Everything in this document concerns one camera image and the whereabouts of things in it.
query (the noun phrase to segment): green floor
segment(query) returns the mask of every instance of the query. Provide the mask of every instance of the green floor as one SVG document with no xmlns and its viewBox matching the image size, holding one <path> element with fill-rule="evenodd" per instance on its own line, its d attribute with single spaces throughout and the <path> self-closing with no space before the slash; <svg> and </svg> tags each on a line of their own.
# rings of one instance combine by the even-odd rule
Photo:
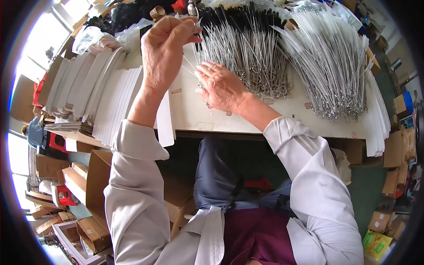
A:
<svg viewBox="0 0 424 265">
<path fill-rule="evenodd" d="M 370 48 L 376 53 L 381 66 L 375 79 L 386 103 L 389 116 L 394 114 L 393 99 L 397 96 L 390 74 L 385 67 L 387 59 L 382 51 L 378 51 L 371 43 Z M 178 137 L 175 145 L 168 147 L 170 159 L 160 161 L 163 167 L 170 167 L 188 178 L 194 178 L 198 163 L 198 146 L 201 139 Z M 279 159 L 272 153 L 265 141 L 224 140 L 234 160 L 232 166 L 237 175 L 243 174 L 246 178 L 267 177 L 273 187 L 278 187 L 286 178 L 287 172 Z M 72 162 L 82 162 L 88 165 L 89 154 L 72 153 L 69 156 Z M 375 207 L 383 200 L 381 194 L 387 170 L 382 166 L 353 167 L 352 183 L 348 186 L 358 223 L 359 232 L 364 237 L 368 223 L 371 220 Z M 75 206 L 72 212 L 77 218 L 89 215 L 84 207 Z"/>
</svg>

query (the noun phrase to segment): blue shirt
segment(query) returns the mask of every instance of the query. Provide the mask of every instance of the blue shirt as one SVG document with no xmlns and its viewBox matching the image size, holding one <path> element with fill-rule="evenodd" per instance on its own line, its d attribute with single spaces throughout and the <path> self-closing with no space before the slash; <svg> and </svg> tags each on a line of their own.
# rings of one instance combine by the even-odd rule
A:
<svg viewBox="0 0 424 265">
<path fill-rule="evenodd" d="M 46 149 L 47 131 L 41 127 L 39 122 L 40 118 L 35 117 L 28 125 L 28 144 L 35 149 L 37 149 L 37 146 L 41 146 L 43 149 Z"/>
</svg>

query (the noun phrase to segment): red stool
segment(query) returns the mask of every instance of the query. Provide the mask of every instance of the red stool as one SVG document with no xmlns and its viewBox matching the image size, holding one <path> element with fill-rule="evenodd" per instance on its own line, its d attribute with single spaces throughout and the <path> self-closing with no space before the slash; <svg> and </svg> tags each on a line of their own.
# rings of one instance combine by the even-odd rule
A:
<svg viewBox="0 0 424 265">
<path fill-rule="evenodd" d="M 69 206 L 77 205 L 77 203 L 75 203 L 72 200 L 71 191 L 65 185 L 56 186 L 56 188 L 57 188 L 57 199 L 58 199 L 60 205 L 69 205 Z M 64 198 L 59 197 L 59 194 L 61 192 L 63 192 Z"/>
<path fill-rule="evenodd" d="M 51 148 L 57 149 L 59 151 L 62 151 L 63 153 L 71 153 L 69 151 L 66 151 L 66 142 L 65 142 L 65 139 L 62 136 L 57 135 L 57 134 L 52 133 L 52 132 L 50 132 L 49 146 Z"/>
</svg>

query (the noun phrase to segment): hand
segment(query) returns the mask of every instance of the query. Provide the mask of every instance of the hand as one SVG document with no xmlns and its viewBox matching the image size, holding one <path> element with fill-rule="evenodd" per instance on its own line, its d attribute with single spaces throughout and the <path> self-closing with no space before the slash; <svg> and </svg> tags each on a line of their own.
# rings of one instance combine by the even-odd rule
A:
<svg viewBox="0 0 424 265">
<path fill-rule="evenodd" d="M 201 31 L 195 31 L 195 22 L 194 17 L 166 16 L 142 37 L 143 89 L 159 89 L 160 94 L 168 90 L 180 71 L 183 45 L 202 42 L 193 35 Z"/>
<path fill-rule="evenodd" d="M 204 61 L 197 66 L 195 74 L 204 87 L 196 92 L 213 108 L 237 113 L 237 108 L 251 94 L 238 76 L 221 64 Z"/>
</svg>

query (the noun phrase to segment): white lab coat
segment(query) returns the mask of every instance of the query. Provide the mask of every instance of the white lab coat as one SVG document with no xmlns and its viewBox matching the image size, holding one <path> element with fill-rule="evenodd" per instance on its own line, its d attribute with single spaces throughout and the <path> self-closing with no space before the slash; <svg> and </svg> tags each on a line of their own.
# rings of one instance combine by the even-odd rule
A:
<svg viewBox="0 0 424 265">
<path fill-rule="evenodd" d="M 288 118 L 264 131 L 292 180 L 287 231 L 298 265 L 363 264 L 361 236 L 346 185 L 327 141 Z M 218 265 L 224 256 L 224 215 L 199 211 L 169 242 L 163 179 L 155 160 L 169 158 L 152 128 L 123 120 L 112 147 L 106 219 L 116 264 Z"/>
</svg>

